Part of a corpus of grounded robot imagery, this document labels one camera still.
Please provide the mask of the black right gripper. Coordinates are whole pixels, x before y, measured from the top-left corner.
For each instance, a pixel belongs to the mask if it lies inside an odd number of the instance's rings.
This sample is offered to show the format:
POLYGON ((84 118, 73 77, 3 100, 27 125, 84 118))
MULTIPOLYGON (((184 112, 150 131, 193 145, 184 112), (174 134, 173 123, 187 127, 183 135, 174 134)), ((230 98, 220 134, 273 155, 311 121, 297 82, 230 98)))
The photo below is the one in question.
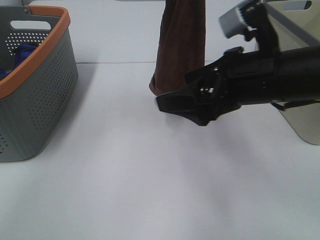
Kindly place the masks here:
POLYGON ((242 46, 230 48, 218 60, 185 75, 188 88, 156 97, 161 112, 186 118, 204 127, 220 116, 250 104, 228 75, 231 61, 244 55, 242 46))

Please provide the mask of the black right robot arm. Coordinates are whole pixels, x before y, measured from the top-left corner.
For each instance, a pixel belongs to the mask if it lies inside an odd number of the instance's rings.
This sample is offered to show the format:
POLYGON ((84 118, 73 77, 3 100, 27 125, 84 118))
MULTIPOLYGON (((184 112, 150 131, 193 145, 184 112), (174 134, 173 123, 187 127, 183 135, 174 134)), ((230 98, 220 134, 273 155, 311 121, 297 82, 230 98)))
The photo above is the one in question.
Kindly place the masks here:
POLYGON ((186 86, 161 94, 161 112, 206 126, 243 105, 271 104, 278 110, 320 101, 320 46, 281 51, 261 0, 244 0, 219 18, 224 35, 255 39, 258 50, 234 47, 217 61, 188 73, 186 86))

